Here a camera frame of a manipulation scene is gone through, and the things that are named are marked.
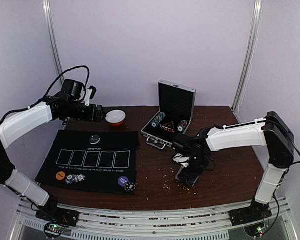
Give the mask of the boxed deck of cards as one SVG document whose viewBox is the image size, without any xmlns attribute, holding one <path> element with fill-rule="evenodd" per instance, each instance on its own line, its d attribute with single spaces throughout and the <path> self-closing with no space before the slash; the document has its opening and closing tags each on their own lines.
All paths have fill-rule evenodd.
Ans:
<svg viewBox="0 0 300 240">
<path fill-rule="evenodd" d="M 199 171 L 181 166 L 175 179 L 182 182 L 185 186 L 193 187 L 200 176 Z"/>
</svg>

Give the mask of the clear acrylic dealer button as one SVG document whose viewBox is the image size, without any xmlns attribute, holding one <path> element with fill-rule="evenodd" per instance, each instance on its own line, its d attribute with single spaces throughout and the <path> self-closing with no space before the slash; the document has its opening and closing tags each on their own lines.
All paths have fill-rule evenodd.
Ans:
<svg viewBox="0 0 300 240">
<path fill-rule="evenodd" d="M 101 138 L 99 135 L 92 135 L 90 138 L 89 138 L 89 143 L 91 145 L 96 145 L 100 142 Z"/>
</svg>

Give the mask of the orange big blind button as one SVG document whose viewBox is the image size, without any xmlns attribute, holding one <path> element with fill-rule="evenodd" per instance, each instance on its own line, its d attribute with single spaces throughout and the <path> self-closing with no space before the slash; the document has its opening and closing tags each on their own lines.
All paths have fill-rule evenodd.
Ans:
<svg viewBox="0 0 300 240">
<path fill-rule="evenodd" d="M 59 172 L 56 173 L 55 178 L 58 181 L 63 181 L 66 178 L 66 173 L 63 172 L 63 171 L 59 171 Z"/>
</svg>

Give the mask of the white blue chips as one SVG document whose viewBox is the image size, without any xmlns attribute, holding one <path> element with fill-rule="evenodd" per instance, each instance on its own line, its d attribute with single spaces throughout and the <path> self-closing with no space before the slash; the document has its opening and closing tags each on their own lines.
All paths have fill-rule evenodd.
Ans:
<svg viewBox="0 0 300 240">
<path fill-rule="evenodd" d="M 65 178 L 65 183 L 67 185 L 71 185 L 73 183 L 80 183 L 83 182 L 86 179 L 86 176 L 83 174 L 69 174 L 66 178 Z"/>
</svg>

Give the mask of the black poker chip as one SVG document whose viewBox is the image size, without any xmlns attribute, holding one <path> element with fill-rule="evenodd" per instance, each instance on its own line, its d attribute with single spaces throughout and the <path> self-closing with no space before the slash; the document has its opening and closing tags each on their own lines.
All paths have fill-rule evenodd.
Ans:
<svg viewBox="0 0 300 240">
<path fill-rule="evenodd" d="M 123 185 L 123 188 L 126 192 L 128 193 L 133 193 L 136 188 L 137 188 L 137 185 L 133 182 L 126 182 L 124 185 Z"/>
</svg>

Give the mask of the blue small blind button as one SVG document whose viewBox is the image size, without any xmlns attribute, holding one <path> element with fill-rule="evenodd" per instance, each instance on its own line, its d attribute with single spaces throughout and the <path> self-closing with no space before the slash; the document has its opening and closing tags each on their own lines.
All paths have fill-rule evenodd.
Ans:
<svg viewBox="0 0 300 240">
<path fill-rule="evenodd" d="M 117 180 L 117 183 L 121 186 L 121 187 L 123 187 L 126 183 L 128 183 L 129 182 L 129 179 L 128 179 L 128 177 L 126 177 L 126 176 L 120 176 L 119 178 L 118 178 L 118 180 Z"/>
</svg>

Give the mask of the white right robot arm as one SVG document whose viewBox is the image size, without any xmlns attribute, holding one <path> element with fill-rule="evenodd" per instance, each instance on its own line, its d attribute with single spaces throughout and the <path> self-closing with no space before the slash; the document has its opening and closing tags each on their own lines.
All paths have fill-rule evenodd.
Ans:
<svg viewBox="0 0 300 240">
<path fill-rule="evenodd" d="M 249 220 L 258 220 L 265 212 L 284 175 L 295 160 L 295 137 L 283 119 L 274 111 L 263 118 L 234 125 L 204 127 L 195 136 L 178 134 L 172 142 L 173 162 L 180 165 L 176 179 L 193 187 L 207 170 L 212 154 L 223 150 L 263 148 L 268 163 L 255 191 L 254 204 L 246 210 Z"/>
</svg>

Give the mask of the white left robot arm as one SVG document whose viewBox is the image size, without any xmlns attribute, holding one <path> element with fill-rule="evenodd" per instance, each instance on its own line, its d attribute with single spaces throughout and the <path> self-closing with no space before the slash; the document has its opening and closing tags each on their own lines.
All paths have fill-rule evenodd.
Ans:
<svg viewBox="0 0 300 240">
<path fill-rule="evenodd" d="M 56 119 L 73 118 L 99 123 L 106 116 L 102 105 L 56 101 L 39 103 L 5 119 L 0 123 L 0 184 L 43 207 L 41 210 L 43 215 L 51 222 L 59 221 L 62 218 L 62 211 L 49 202 L 51 195 L 16 168 L 10 160 L 7 149 L 15 143 L 22 143 L 27 134 Z"/>
</svg>

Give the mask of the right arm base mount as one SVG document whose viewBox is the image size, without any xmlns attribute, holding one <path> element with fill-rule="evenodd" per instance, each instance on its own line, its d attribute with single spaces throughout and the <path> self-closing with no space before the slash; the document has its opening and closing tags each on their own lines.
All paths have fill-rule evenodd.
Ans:
<svg viewBox="0 0 300 240">
<path fill-rule="evenodd" d="M 269 206 L 249 206 L 229 211 L 229 218 L 233 227 L 261 221 L 264 217 L 271 216 L 272 211 Z"/>
</svg>

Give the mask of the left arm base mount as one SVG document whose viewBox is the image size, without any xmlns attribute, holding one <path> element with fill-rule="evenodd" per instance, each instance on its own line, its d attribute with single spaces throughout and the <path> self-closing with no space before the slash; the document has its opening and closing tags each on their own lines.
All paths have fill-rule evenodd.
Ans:
<svg viewBox="0 0 300 240">
<path fill-rule="evenodd" d="M 80 213 L 75 210 L 57 207 L 56 210 L 48 211 L 40 208 L 35 217 L 47 222 L 52 222 L 65 227 L 76 227 Z"/>
</svg>

